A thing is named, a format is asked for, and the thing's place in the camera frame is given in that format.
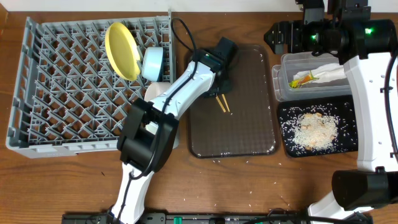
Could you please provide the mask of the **wooden chopstick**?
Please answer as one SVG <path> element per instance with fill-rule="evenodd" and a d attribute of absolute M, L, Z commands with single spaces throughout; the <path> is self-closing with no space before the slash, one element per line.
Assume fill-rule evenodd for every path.
<path fill-rule="evenodd" d="M 222 94 L 221 96 L 222 96 L 222 99 L 223 99 L 223 102 L 224 102 L 224 105 L 225 105 L 227 111 L 230 112 L 230 108 L 229 108 L 229 105 L 228 105 L 228 102 L 227 102 L 227 100 L 226 100 L 225 95 Z"/>
<path fill-rule="evenodd" d="M 225 113 L 225 112 L 226 112 L 226 109 L 225 109 L 224 105 L 222 104 L 220 98 L 219 98 L 218 96 L 216 96 L 215 98 L 216 98 L 216 100 L 217 100 L 217 102 L 218 102 L 220 108 L 221 108 L 222 111 Z"/>

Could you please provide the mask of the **green yellow snack wrapper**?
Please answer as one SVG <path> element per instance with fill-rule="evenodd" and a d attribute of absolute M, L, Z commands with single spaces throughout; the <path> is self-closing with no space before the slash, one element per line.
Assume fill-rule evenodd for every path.
<path fill-rule="evenodd" d="M 289 87 L 291 88 L 300 88 L 302 85 L 308 84 L 312 81 L 318 80 L 318 78 L 312 75 L 312 72 L 304 75 L 301 78 L 295 79 L 289 83 Z"/>

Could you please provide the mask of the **white paper napkin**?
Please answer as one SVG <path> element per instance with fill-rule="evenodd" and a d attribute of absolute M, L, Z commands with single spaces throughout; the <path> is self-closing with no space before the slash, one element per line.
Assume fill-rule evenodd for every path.
<path fill-rule="evenodd" d="M 342 65 L 338 63 L 329 63 L 313 70 L 298 72 L 294 75 L 294 80 L 301 80 L 309 75 L 312 76 L 312 81 L 314 83 L 326 83 L 346 78 Z"/>

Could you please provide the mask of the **light blue bowl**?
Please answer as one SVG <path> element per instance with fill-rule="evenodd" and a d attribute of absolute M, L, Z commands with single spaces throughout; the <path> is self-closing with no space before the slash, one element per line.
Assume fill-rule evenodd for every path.
<path fill-rule="evenodd" d="M 158 82 L 163 68 L 164 50 L 162 47 L 148 47 L 142 64 L 142 76 L 151 81 Z"/>

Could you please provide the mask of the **yellow plastic plate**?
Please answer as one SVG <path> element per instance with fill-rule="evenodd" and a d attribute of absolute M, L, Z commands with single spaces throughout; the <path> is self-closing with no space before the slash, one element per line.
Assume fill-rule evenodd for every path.
<path fill-rule="evenodd" d="M 114 22 L 108 27 L 105 49 L 108 60 L 119 77 L 129 81 L 137 79 L 141 72 L 137 62 L 141 58 L 136 41 L 124 24 Z"/>

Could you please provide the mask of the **white plastic cup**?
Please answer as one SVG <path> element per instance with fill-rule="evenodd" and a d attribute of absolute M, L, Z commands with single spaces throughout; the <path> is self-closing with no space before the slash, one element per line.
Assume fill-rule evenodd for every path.
<path fill-rule="evenodd" d="M 145 129 L 153 135 L 156 135 L 158 128 L 159 125 L 154 122 L 150 122 L 149 124 L 145 125 Z"/>

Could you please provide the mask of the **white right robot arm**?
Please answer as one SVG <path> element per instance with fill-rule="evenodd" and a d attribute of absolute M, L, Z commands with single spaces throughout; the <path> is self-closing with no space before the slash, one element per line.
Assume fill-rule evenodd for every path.
<path fill-rule="evenodd" d="M 332 190 L 307 209 L 309 223 L 351 223 L 356 214 L 397 202 L 397 34 L 389 19 L 276 22 L 264 34 L 275 54 L 329 53 L 342 64 L 353 97 L 358 159 L 338 170 Z"/>

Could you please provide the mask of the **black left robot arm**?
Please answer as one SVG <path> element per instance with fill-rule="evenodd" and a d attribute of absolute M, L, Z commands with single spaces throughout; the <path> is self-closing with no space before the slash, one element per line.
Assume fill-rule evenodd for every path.
<path fill-rule="evenodd" d="M 226 37 L 212 49 L 194 49 L 184 73 L 166 91 L 150 101 L 132 103 L 117 143 L 123 178 L 110 211 L 113 223 L 140 219 L 151 178 L 174 147 L 179 119 L 200 96 L 230 91 L 228 67 L 237 51 Z"/>

